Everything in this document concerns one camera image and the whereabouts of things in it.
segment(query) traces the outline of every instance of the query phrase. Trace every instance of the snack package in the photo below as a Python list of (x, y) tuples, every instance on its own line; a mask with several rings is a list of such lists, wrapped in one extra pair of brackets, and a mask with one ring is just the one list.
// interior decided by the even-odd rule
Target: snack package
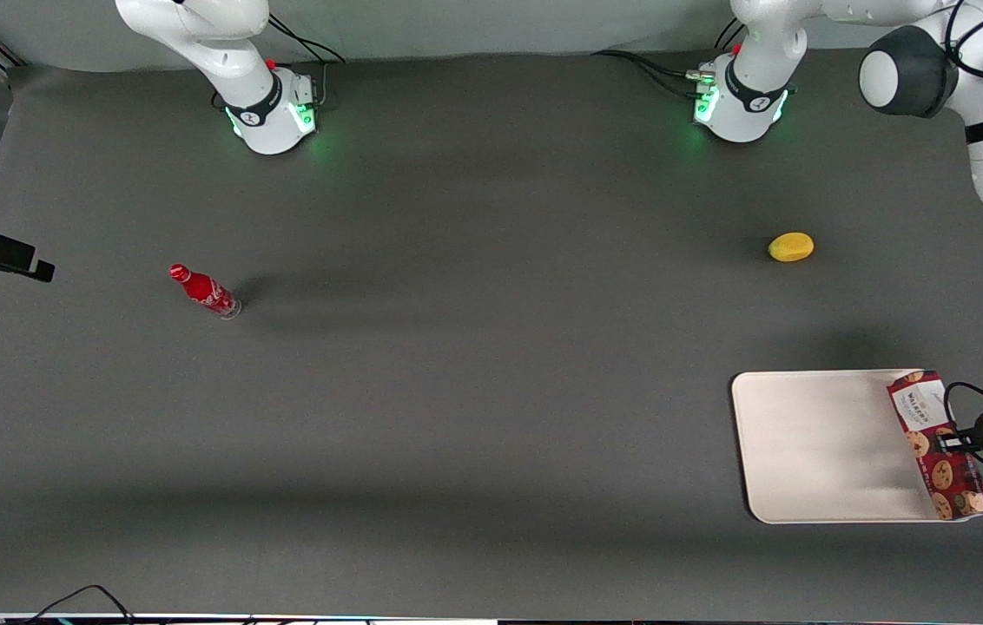
[(983, 514), (983, 479), (971, 454), (940, 450), (939, 435), (955, 432), (943, 409), (940, 374), (908, 373), (888, 390), (936, 514), (943, 521)]

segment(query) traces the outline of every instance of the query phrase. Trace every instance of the coca-cola bottle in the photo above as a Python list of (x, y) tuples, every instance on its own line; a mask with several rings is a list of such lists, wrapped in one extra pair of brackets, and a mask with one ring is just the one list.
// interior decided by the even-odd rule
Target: coca-cola bottle
[(222, 319), (233, 319), (241, 312), (241, 302), (205, 273), (191, 272), (183, 265), (171, 265), (171, 279), (182, 285), (187, 297), (202, 304)]

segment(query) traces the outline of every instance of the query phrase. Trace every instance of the green led light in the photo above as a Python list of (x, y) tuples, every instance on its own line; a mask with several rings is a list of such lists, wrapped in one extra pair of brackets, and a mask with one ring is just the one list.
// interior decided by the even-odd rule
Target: green led light
[(294, 124), (304, 135), (313, 132), (313, 111), (306, 104), (294, 104), (287, 102), (287, 108), (292, 112)]
[(707, 100), (707, 103), (697, 104), (696, 119), (700, 123), (707, 123), (715, 111), (715, 104), (719, 102), (719, 88), (713, 84), (707, 94), (701, 95), (701, 99)]
[(774, 122), (777, 122), (778, 119), (781, 119), (781, 111), (782, 111), (782, 108), (785, 108), (785, 100), (786, 99), (788, 99), (788, 91), (787, 90), (784, 91), (784, 92), (782, 92), (782, 94), (781, 94), (781, 101), (777, 103), (777, 111), (773, 114), (773, 120), (774, 120)]
[(225, 116), (229, 118), (229, 121), (231, 123), (233, 123), (233, 134), (238, 135), (238, 137), (241, 137), (241, 128), (237, 128), (237, 120), (236, 118), (233, 118), (233, 114), (229, 112), (229, 107), (226, 107), (225, 109)]

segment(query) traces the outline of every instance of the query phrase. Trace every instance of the lemon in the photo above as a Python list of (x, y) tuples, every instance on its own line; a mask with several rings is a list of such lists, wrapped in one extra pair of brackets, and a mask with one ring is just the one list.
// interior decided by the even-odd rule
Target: lemon
[(816, 244), (805, 233), (785, 233), (769, 244), (769, 256), (781, 262), (805, 260), (812, 256)]

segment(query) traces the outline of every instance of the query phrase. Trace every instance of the gray tabletop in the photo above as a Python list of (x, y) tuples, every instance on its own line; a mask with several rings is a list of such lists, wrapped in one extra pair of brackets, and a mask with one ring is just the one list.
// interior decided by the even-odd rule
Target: gray tabletop
[(15, 74), (0, 231), (58, 270), (0, 274), (0, 610), (983, 622), (983, 518), (742, 498), (738, 372), (983, 385), (960, 120), (874, 114), (858, 58), (749, 146), (618, 59), (332, 67), (277, 157), (197, 72)]

